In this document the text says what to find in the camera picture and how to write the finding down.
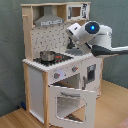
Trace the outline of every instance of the oven handle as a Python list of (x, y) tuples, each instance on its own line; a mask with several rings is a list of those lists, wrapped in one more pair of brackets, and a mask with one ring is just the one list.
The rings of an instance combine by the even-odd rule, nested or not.
[(68, 16), (68, 19), (71, 19), (72, 18), (72, 7), (71, 6), (69, 7), (69, 11), (70, 11), (70, 16)]
[(84, 80), (84, 87), (82, 87), (82, 90), (85, 90), (85, 88), (86, 88), (86, 81), (87, 81), (85, 76), (83, 76), (83, 80)]
[(64, 95), (64, 96), (69, 96), (69, 97), (80, 97), (80, 94), (68, 94), (68, 93), (65, 93), (65, 92), (61, 92), (61, 95)]

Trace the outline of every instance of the backsplash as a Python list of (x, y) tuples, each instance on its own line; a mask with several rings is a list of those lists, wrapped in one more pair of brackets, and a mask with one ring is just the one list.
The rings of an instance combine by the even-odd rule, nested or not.
[(40, 57), (40, 51), (66, 50), (69, 43), (65, 30), (73, 23), (35, 27), (31, 31), (33, 58)]

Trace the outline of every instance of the knob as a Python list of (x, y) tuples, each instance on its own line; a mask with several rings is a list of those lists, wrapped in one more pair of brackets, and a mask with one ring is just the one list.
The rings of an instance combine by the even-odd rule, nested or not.
[(75, 72), (78, 68), (77, 67), (73, 67), (72, 71)]
[(55, 79), (58, 79), (59, 76), (60, 76), (60, 74), (58, 74), (58, 73), (55, 73), (55, 74), (54, 74), (54, 78), (55, 78)]

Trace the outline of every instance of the sink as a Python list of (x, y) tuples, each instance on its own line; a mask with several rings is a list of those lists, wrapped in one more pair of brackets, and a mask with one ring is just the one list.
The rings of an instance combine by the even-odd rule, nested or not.
[(83, 55), (83, 53), (77, 48), (68, 49), (65, 51), (65, 53), (68, 53), (68, 54), (71, 54), (74, 56), (82, 56)]

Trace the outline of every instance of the oven window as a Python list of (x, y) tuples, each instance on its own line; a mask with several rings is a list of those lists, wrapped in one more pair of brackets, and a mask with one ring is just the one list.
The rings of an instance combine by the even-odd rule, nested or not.
[(96, 70), (96, 64), (89, 66), (87, 68), (87, 76), (88, 76), (88, 82), (90, 83), (95, 80), (95, 70)]
[(81, 7), (72, 7), (72, 17), (80, 16)]
[(61, 120), (70, 120), (78, 123), (86, 121), (86, 102), (83, 99), (57, 97), (56, 107), (57, 118)]

